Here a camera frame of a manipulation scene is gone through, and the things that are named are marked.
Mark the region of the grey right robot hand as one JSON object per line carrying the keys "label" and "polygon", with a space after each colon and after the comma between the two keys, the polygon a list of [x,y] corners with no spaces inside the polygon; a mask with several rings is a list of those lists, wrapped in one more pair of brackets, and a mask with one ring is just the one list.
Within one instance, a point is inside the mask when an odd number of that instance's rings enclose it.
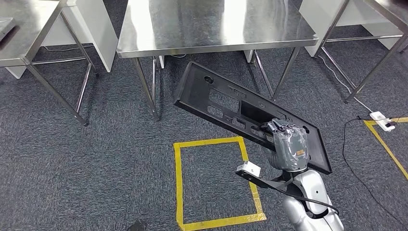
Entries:
{"label": "grey right robot hand", "polygon": [[304,128],[277,118],[262,124],[260,128],[273,138],[275,151],[269,151],[270,165],[289,172],[307,168],[309,154],[307,132]]}

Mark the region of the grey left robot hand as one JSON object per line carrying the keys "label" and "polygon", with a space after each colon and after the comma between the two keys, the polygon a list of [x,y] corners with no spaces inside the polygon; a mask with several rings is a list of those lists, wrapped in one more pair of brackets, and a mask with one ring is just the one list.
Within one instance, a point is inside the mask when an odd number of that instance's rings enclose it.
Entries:
{"label": "grey left robot hand", "polygon": [[127,231],[147,231],[148,224],[142,220],[136,220],[132,225],[127,228]]}

